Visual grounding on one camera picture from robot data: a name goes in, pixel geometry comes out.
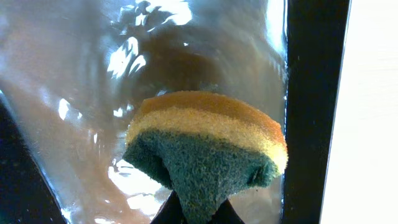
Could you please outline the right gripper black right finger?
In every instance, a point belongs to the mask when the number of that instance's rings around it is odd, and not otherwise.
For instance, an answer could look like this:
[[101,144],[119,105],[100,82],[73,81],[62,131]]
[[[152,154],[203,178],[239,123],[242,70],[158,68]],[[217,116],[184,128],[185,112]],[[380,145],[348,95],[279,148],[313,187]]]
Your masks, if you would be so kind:
[[226,199],[211,217],[208,224],[244,224],[244,222],[235,212],[229,200]]

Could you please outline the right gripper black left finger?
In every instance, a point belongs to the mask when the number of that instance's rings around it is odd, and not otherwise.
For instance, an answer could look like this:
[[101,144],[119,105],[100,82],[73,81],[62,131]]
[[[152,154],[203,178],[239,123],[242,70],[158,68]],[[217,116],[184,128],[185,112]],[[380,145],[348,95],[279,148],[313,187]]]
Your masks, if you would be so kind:
[[176,191],[171,192],[150,224],[187,224]]

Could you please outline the green and yellow sponge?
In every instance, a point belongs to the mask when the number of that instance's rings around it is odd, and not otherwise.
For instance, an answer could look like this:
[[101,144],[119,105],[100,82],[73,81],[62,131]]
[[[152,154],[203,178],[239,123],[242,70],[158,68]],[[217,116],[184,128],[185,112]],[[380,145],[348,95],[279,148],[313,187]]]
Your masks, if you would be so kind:
[[285,171],[277,121],[237,99],[178,91],[143,101],[123,159],[173,190],[189,223],[208,223],[232,195],[268,187]]

